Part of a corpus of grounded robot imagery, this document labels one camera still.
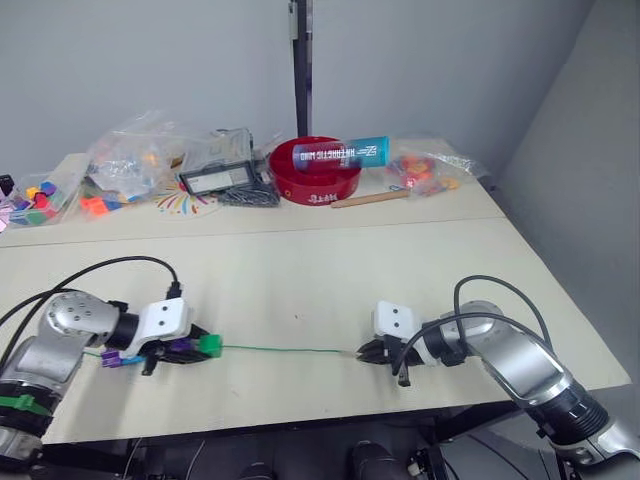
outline white wall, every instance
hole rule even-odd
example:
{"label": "white wall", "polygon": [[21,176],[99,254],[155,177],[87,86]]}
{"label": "white wall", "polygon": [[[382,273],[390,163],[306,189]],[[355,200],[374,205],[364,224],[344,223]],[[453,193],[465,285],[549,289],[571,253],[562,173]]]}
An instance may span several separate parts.
{"label": "white wall", "polygon": [[312,131],[341,138],[436,131],[498,173],[591,5],[314,0]]}
{"label": "white wall", "polygon": [[51,169],[166,108],[296,136],[287,0],[2,0],[0,173]]}
{"label": "white wall", "polygon": [[[636,10],[634,0],[596,2],[499,186],[509,217],[638,384]],[[629,396],[603,395],[640,431],[640,395],[635,411]]]}

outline clear plastic bag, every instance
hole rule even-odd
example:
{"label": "clear plastic bag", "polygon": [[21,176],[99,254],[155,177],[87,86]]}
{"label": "clear plastic bag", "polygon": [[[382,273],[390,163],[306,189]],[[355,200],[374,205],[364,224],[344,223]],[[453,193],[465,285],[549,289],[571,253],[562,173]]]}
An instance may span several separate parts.
{"label": "clear plastic bag", "polygon": [[438,137],[394,138],[385,182],[391,190],[408,189],[412,195],[430,196],[455,190],[487,175],[484,167],[459,155]]}
{"label": "clear plastic bag", "polygon": [[88,176],[100,189],[127,202],[149,198],[163,184],[172,162],[211,134],[167,118],[159,110],[128,120],[104,134],[87,151]]}

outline robotic arm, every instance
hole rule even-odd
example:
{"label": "robotic arm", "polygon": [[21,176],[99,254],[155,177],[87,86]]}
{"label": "robotic arm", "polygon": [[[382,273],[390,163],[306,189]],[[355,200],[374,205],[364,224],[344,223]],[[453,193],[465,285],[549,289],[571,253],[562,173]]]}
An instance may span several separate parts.
{"label": "robotic arm", "polygon": [[[485,301],[468,302],[461,313],[501,315]],[[443,315],[447,318],[453,312]],[[394,363],[400,349],[423,327],[410,308],[379,302],[373,312],[377,340],[361,347],[360,359]],[[607,411],[573,378],[544,345],[511,325],[492,318],[466,319],[463,328],[469,353],[478,356],[498,384],[539,427],[554,450],[577,466],[601,463],[619,453],[640,460],[640,440]],[[399,384],[409,386],[408,366],[457,364],[464,358],[455,321],[429,330],[403,362]]]}
{"label": "robotic arm", "polygon": [[206,332],[189,321],[182,298],[155,302],[139,315],[121,302],[104,302],[74,291],[54,297],[38,334],[25,340],[0,374],[0,471],[26,472],[42,451],[41,437],[82,363],[86,347],[120,350],[122,358],[145,357],[143,375],[158,361],[194,363],[209,355],[172,340],[197,339]]}

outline white table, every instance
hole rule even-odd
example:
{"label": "white table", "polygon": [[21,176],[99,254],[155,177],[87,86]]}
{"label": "white table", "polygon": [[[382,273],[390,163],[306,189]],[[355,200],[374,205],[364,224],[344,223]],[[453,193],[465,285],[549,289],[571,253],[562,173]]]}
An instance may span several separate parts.
{"label": "white table", "polygon": [[[629,382],[479,185],[341,210],[283,202],[274,210],[230,207],[176,221],[154,209],[1,235],[0,263],[11,282],[0,290],[0,311],[91,263],[153,255],[175,266],[195,322],[228,344],[355,350],[371,339],[370,313],[378,300],[434,318],[451,310],[457,280],[484,273],[532,298],[558,355],[586,388]],[[74,286],[137,311],[163,298],[169,280],[158,266],[136,262],[94,272]],[[469,284],[462,297],[493,301],[537,328],[526,306],[498,286]],[[17,321],[5,327],[2,345]],[[167,435],[507,398],[475,359],[455,368],[412,368],[411,379],[413,386],[403,389],[388,367],[328,353],[226,350],[201,364],[160,364],[152,377],[140,376],[136,366],[101,369],[89,357],[44,440]]]}

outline red bowl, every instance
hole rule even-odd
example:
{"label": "red bowl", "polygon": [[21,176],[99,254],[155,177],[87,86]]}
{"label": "red bowl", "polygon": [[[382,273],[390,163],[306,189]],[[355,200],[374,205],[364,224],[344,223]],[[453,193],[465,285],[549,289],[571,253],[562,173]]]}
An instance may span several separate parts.
{"label": "red bowl", "polygon": [[278,145],[269,158],[269,166],[280,195],[292,202],[310,206],[329,205],[351,196],[358,188],[359,168],[309,174],[293,166],[293,147],[296,145],[336,140],[330,137],[300,137]]}

